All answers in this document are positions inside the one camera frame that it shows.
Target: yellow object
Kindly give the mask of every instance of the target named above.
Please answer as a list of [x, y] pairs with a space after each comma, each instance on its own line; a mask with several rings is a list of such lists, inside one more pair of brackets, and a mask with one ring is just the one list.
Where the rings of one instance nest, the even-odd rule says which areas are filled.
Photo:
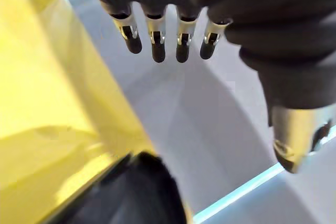
[[0, 80], [0, 223], [38, 223], [153, 151], [65, 0], [0, 1]]

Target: robotic hand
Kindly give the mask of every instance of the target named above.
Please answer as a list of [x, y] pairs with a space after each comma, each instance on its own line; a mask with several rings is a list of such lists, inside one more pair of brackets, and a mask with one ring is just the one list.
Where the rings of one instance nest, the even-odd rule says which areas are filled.
[[227, 26], [227, 40], [242, 46], [243, 62], [259, 74], [278, 161], [287, 171], [297, 172], [336, 123], [336, 0], [100, 0], [128, 49], [137, 54], [142, 46], [130, 7], [133, 1], [141, 3], [146, 15], [156, 62], [165, 58], [167, 4], [175, 4], [179, 16], [179, 62], [188, 59], [202, 7], [208, 7], [209, 17], [203, 59], [211, 57]]

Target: blue light strip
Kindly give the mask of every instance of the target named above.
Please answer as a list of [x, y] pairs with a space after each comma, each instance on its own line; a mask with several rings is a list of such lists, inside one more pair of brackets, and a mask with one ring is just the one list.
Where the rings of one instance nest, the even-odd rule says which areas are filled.
[[[330, 129], [330, 133], [328, 137], [323, 138], [320, 143], [325, 144], [329, 140], [333, 139], [336, 137], [336, 126], [332, 127]], [[253, 179], [249, 180], [242, 186], [238, 187], [231, 193], [227, 194], [217, 202], [213, 203], [209, 207], [205, 208], [201, 212], [197, 213], [194, 216], [194, 224], [200, 224], [213, 215], [217, 214], [224, 208], [228, 207], [231, 205], [233, 202], [237, 201], [238, 199], [242, 198], [242, 196], [248, 194], [249, 192], [253, 191], [256, 189], [258, 186], [262, 185], [263, 183], [269, 181], [271, 178], [275, 177], [279, 173], [281, 173], [284, 170], [284, 168], [279, 164], [275, 164], [271, 168], [267, 169], [266, 171], [260, 173]]]

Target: black rubber fingertip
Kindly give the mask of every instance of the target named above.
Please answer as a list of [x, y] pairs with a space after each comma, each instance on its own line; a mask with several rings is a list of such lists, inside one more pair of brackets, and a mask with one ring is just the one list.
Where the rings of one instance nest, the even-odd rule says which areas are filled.
[[184, 63], [187, 61], [188, 57], [189, 57], [189, 46], [177, 44], [176, 48], [177, 61], [180, 63]]
[[133, 37], [125, 40], [127, 48], [133, 54], [138, 54], [142, 50], [141, 39], [137, 36], [135, 39]]
[[201, 55], [201, 58], [203, 60], [210, 59], [210, 57], [212, 56], [212, 54], [215, 51], [215, 47], [216, 46], [214, 46], [212, 44], [207, 44], [207, 43], [203, 42], [202, 46], [201, 46], [200, 53], [199, 53]]
[[166, 57], [164, 44], [161, 43], [152, 44], [152, 55], [155, 62], [160, 63], [164, 61]]

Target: white surface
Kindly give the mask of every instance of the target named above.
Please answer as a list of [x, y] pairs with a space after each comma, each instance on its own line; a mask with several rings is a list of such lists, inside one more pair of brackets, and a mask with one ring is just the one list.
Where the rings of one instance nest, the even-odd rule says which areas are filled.
[[159, 154], [198, 212], [270, 167], [271, 133], [257, 75], [221, 39], [213, 57], [199, 56], [207, 22], [202, 12], [186, 63], [178, 63], [176, 13], [166, 12], [166, 60], [151, 57], [144, 15], [134, 13], [143, 49], [128, 52], [98, 0], [69, 0], [119, 82]]
[[299, 174], [282, 172], [204, 224], [335, 224], [336, 139]]

